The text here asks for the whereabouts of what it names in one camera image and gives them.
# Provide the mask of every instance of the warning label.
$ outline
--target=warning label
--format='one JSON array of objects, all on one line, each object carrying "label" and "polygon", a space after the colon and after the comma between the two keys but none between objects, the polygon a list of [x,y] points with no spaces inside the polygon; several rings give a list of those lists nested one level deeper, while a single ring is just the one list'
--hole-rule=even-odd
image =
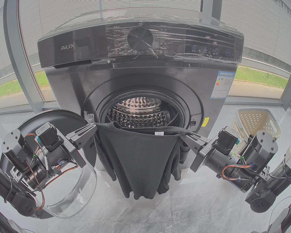
[{"label": "warning label", "polygon": [[209,121],[209,117],[204,118],[204,122],[201,125],[201,127],[205,127],[207,125],[208,121]]},{"label": "warning label", "polygon": [[229,93],[235,72],[219,71],[211,99],[225,99]]}]

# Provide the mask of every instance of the control knob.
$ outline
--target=control knob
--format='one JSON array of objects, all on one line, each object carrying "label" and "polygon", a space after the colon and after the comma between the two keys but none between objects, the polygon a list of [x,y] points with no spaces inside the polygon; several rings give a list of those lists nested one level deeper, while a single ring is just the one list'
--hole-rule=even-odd
[{"label": "control knob", "polygon": [[152,45],[153,41],[154,38],[152,33],[145,27],[136,27],[132,29],[127,36],[129,46],[136,51],[147,50]]}]

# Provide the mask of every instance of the plastic wrap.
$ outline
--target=plastic wrap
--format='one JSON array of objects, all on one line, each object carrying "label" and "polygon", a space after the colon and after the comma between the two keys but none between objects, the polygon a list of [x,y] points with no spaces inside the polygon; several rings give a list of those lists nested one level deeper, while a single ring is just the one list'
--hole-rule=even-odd
[{"label": "plastic wrap", "polygon": [[[108,63],[121,56],[134,61],[140,55],[193,63],[195,60],[241,62],[244,36],[240,32],[201,12],[180,10],[174,13],[175,9],[167,8],[89,12],[60,25],[47,37],[89,27],[99,27],[96,30],[101,33],[105,25]],[[149,30],[153,36],[153,42],[143,51],[133,49],[128,42],[130,31],[136,27]]]}]

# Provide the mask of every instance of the grass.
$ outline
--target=grass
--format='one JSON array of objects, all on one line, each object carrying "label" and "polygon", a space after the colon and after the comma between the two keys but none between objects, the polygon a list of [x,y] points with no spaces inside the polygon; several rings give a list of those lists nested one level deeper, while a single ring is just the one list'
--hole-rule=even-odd
[{"label": "grass", "polygon": [[239,66],[237,68],[235,79],[259,82],[266,84],[268,86],[274,86],[283,89],[286,87],[288,82],[288,79],[283,78],[281,76],[263,72],[260,70],[254,70],[247,66]]},{"label": "grass", "polygon": [[[45,75],[45,72],[43,71],[37,72],[35,73],[35,77],[40,87],[49,84],[47,77]],[[0,85],[0,96],[4,96],[4,95],[12,94],[15,92],[20,92],[20,91],[21,91],[21,87],[19,85],[18,80],[9,81],[7,83],[3,83]]]},{"label": "grass", "polygon": [[[49,84],[47,77],[43,71],[35,73],[36,80],[40,87]],[[235,79],[245,80],[251,82],[259,82],[269,86],[285,88],[288,80],[274,74],[263,72],[260,70],[254,70],[247,66],[239,66],[235,74]],[[21,87],[17,80],[9,81],[0,85],[0,96],[7,94],[20,92]]]}]

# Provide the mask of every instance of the control panel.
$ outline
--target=control panel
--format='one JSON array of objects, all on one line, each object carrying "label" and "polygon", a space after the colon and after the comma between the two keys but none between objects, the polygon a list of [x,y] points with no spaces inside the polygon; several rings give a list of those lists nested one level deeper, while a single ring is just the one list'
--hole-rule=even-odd
[{"label": "control panel", "polygon": [[178,23],[177,19],[175,23],[146,19],[107,21],[45,37],[38,41],[41,66],[84,60],[107,62],[140,55],[149,55],[144,56],[149,59],[241,62],[244,36],[239,32],[194,19],[187,23]]},{"label": "control panel", "polygon": [[243,46],[243,39],[226,32],[167,22],[108,24],[106,34],[108,57],[148,54],[237,61],[241,57],[235,48]]},{"label": "control panel", "polygon": [[202,27],[188,26],[186,30],[186,54],[199,54],[207,57],[232,59],[235,37]]}]

